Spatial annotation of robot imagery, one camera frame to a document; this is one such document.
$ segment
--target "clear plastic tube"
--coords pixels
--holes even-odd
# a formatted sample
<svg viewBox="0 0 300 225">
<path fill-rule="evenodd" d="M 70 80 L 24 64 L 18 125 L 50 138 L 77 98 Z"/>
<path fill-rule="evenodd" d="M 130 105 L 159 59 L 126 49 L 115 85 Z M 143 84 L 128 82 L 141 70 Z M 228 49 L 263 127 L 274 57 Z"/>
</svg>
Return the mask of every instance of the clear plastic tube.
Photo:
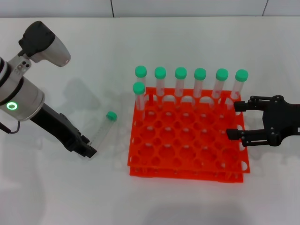
<svg viewBox="0 0 300 225">
<path fill-rule="evenodd" d="M 142 82 L 146 87 L 146 77 L 137 77 L 136 81 L 137 82 Z"/>
<path fill-rule="evenodd" d="M 175 96 L 181 97 L 183 95 L 184 79 L 176 79 Z"/>
<path fill-rule="evenodd" d="M 165 80 L 156 79 L 156 95 L 163 96 L 165 93 Z"/>
<path fill-rule="evenodd" d="M 199 80 L 195 79 L 195 84 L 194 84 L 194 97 L 195 98 L 200 98 L 202 89 L 203 89 L 203 81 L 199 81 Z"/>
<path fill-rule="evenodd" d="M 238 99 L 239 98 L 240 92 L 243 88 L 243 85 L 244 85 L 244 82 L 240 82 L 240 81 L 235 80 L 234 85 L 233 85 L 233 89 L 232 89 L 231 94 L 230 94 L 231 99 Z"/>
<path fill-rule="evenodd" d="M 218 79 L 216 79 L 215 86 L 211 95 L 213 98 L 219 98 L 221 96 L 224 83 L 225 81 L 219 81 Z"/>
<path fill-rule="evenodd" d="M 89 146 L 92 145 L 92 147 L 96 150 L 100 147 L 102 141 L 105 139 L 107 133 L 113 126 L 114 122 L 117 120 L 117 114 L 109 111 L 105 117 L 105 119 L 100 124 L 100 129 L 95 134 L 92 141 L 89 142 Z"/>
<path fill-rule="evenodd" d="M 145 110 L 145 96 L 144 94 L 135 95 L 135 104 L 137 110 Z"/>
</svg>

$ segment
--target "black cable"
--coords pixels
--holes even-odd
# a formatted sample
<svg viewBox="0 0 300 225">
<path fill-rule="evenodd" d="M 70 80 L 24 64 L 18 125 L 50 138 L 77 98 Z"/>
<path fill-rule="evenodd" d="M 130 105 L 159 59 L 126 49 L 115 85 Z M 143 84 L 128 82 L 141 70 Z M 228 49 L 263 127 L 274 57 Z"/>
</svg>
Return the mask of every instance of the black cable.
<svg viewBox="0 0 300 225">
<path fill-rule="evenodd" d="M 20 122 L 18 121 L 18 127 L 17 127 L 17 130 L 16 130 L 16 131 L 11 131 L 10 133 L 11 133 L 11 134 L 16 134 L 16 133 L 19 132 L 19 130 L 20 130 Z"/>
</svg>

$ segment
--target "green indicator light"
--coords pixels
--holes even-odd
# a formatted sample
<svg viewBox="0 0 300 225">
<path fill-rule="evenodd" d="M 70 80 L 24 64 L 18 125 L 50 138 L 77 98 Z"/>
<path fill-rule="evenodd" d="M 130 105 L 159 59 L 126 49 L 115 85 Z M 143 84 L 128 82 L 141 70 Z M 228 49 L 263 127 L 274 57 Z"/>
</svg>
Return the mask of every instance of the green indicator light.
<svg viewBox="0 0 300 225">
<path fill-rule="evenodd" d="M 7 103 L 6 107 L 9 110 L 16 110 L 18 108 L 18 105 L 16 102 L 9 102 L 9 103 Z"/>
</svg>

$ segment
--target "wall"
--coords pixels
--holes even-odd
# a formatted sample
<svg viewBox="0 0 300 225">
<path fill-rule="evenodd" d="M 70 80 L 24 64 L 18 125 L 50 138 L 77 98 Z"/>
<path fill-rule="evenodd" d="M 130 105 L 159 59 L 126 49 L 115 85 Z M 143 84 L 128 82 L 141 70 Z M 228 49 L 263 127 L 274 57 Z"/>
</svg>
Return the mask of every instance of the wall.
<svg viewBox="0 0 300 225">
<path fill-rule="evenodd" d="M 112 0 L 115 17 L 262 15 L 267 0 Z"/>
<path fill-rule="evenodd" d="M 112 17 L 110 0 L 0 0 L 0 17 Z"/>
<path fill-rule="evenodd" d="M 300 15 L 300 0 L 0 0 L 0 17 L 112 17 L 113 13 L 115 17 Z"/>
<path fill-rule="evenodd" d="M 264 15 L 300 15 L 300 0 L 269 0 Z"/>
</svg>

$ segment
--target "centrifuge tube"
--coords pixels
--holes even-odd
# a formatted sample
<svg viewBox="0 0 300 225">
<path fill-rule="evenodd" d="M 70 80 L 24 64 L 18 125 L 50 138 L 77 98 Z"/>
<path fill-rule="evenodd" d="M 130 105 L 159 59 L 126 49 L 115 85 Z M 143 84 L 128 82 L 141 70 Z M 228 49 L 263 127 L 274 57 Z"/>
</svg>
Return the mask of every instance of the centrifuge tube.
<svg viewBox="0 0 300 225">
<path fill-rule="evenodd" d="M 187 77 L 187 70 L 183 67 L 177 68 L 175 71 L 175 77 L 175 96 L 181 97 L 183 95 L 184 79 Z"/>
<path fill-rule="evenodd" d="M 146 75 L 147 69 L 144 66 L 138 66 L 135 68 L 135 75 L 137 77 L 137 82 L 142 82 L 146 86 Z"/>
<path fill-rule="evenodd" d="M 216 82 L 212 91 L 213 98 L 219 98 L 224 86 L 225 81 L 228 78 L 228 71 L 226 69 L 219 69 L 216 74 Z"/>
<path fill-rule="evenodd" d="M 156 77 L 156 95 L 163 96 L 165 94 L 165 68 L 157 67 L 154 75 Z"/>
<path fill-rule="evenodd" d="M 248 72 L 246 70 L 240 69 L 236 72 L 234 86 L 230 94 L 231 99 L 239 98 L 244 82 L 247 79 L 248 79 Z"/>
<path fill-rule="evenodd" d="M 135 105 L 136 109 L 143 111 L 145 110 L 145 85 L 142 82 L 136 82 L 133 85 L 133 92 L 135 93 Z"/>
<path fill-rule="evenodd" d="M 195 84 L 194 84 L 194 97 L 200 98 L 203 89 L 203 80 L 206 77 L 206 71 L 203 68 L 198 68 L 194 73 Z"/>
<path fill-rule="evenodd" d="M 88 143 L 89 146 L 98 150 L 100 144 L 105 139 L 108 131 L 112 127 L 113 123 L 117 120 L 118 116 L 115 112 L 109 111 L 105 117 L 105 120 L 102 121 L 100 129 L 97 131 L 95 137 Z"/>
</svg>

